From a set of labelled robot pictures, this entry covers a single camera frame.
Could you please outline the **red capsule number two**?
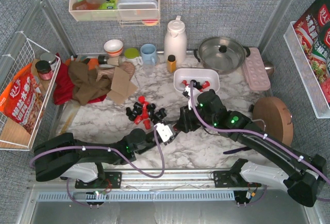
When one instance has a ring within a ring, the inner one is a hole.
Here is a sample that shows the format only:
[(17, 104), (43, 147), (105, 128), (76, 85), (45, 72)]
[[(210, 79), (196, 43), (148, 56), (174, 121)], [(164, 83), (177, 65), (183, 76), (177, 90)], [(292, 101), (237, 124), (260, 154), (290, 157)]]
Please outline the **red capsule number two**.
[(205, 81), (203, 84), (202, 84), (202, 88), (203, 89), (206, 89), (210, 86), (210, 82), (209, 81)]

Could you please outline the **white plastic storage basket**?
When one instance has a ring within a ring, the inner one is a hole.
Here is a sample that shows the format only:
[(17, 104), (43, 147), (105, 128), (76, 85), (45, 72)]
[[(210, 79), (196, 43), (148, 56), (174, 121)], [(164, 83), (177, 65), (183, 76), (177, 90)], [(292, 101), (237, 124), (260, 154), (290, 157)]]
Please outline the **white plastic storage basket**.
[(216, 71), (204, 68), (180, 68), (174, 72), (173, 86), (178, 94), (182, 94), (185, 86), (191, 80), (195, 80), (203, 85), (205, 82), (209, 82), (209, 86), (205, 90), (213, 89), (216, 93), (220, 90), (219, 75)]

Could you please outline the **brown cardboard piece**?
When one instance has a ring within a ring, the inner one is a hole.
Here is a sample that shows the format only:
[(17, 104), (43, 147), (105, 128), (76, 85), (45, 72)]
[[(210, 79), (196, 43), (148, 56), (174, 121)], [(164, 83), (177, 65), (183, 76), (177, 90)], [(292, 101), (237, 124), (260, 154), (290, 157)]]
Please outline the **brown cardboard piece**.
[(137, 90), (137, 86), (130, 81), (129, 74), (119, 67), (115, 67), (111, 82), (111, 89), (107, 93), (107, 99), (115, 104), (123, 104)]

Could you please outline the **brown cloth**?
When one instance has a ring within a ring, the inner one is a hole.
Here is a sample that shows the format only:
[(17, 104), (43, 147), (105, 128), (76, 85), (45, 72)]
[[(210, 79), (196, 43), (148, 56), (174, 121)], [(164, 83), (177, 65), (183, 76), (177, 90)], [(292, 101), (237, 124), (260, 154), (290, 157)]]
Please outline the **brown cloth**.
[(84, 106), (91, 100), (105, 96), (111, 90), (111, 80), (106, 76), (97, 80), (97, 70), (89, 70), (87, 64), (72, 61), (68, 75), (74, 85), (73, 99)]

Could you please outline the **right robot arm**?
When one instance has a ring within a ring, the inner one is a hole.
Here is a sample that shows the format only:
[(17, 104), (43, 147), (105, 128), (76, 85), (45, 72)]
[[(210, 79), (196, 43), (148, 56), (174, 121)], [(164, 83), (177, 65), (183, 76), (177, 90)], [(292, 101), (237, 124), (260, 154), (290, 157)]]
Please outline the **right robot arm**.
[(214, 90), (200, 92), (187, 86), (183, 96), (188, 104), (180, 108), (179, 131), (189, 133), (203, 127), (255, 150), (276, 167), (239, 159), (231, 168), (233, 174), (246, 182), (282, 189), (297, 203), (314, 206), (323, 185), (329, 183), (324, 157), (309, 156), (279, 142), (244, 114), (227, 110)]

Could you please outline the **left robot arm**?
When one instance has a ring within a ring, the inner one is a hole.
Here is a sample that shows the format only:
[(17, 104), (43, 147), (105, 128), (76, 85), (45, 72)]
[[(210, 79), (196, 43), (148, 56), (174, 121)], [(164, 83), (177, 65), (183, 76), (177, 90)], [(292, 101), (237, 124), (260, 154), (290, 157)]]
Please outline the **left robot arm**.
[(137, 154), (161, 143), (167, 145), (176, 138), (178, 130), (171, 125), (167, 127), (172, 132), (170, 138), (134, 129), (120, 141), (111, 144), (88, 143), (75, 139), (72, 133), (61, 134), (35, 147), (31, 164), (35, 167), (36, 180), (46, 182), (61, 177), (69, 168), (81, 163), (131, 165)]

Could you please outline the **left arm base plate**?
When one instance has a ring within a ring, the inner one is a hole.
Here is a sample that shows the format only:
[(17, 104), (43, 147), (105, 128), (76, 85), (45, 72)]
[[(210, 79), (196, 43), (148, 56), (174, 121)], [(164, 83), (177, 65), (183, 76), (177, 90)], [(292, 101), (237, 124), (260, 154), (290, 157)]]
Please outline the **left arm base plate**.
[(92, 182), (85, 183), (83, 181), (76, 181), (76, 189), (119, 189), (121, 187), (122, 173), (121, 172), (105, 172), (105, 178), (96, 179)]

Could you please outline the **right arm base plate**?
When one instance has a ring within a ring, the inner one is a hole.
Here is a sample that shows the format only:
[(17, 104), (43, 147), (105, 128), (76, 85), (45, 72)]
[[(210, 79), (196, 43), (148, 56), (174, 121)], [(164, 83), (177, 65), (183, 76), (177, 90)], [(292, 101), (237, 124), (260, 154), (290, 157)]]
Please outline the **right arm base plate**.
[(260, 183), (252, 183), (248, 185), (248, 181), (237, 172), (229, 170), (218, 170), (211, 173), (211, 179), (214, 181), (216, 188), (245, 188), (245, 187), (260, 187)]

